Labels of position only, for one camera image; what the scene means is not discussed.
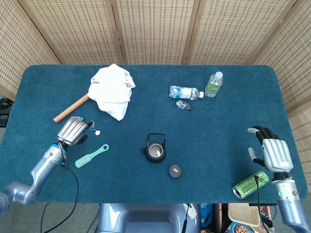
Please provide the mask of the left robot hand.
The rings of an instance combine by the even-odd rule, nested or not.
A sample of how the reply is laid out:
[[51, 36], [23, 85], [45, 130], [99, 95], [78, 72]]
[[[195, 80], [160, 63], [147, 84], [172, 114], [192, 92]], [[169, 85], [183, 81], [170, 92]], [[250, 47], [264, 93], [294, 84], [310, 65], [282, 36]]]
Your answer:
[[83, 122], [82, 117], [72, 116], [62, 127], [57, 135], [59, 142], [65, 143], [67, 146], [79, 145], [84, 143], [87, 136], [84, 135], [86, 130], [94, 126], [94, 121]]

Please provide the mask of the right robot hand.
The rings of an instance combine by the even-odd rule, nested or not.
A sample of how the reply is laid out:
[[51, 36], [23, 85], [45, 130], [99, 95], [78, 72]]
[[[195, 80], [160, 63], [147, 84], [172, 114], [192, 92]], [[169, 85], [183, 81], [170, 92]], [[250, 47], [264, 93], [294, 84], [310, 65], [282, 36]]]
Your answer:
[[256, 136], [260, 142], [263, 159], [256, 156], [253, 148], [248, 148], [252, 162], [266, 167], [271, 173], [290, 172], [293, 169], [293, 162], [286, 141], [281, 140], [277, 134], [269, 128], [254, 126], [247, 131]]

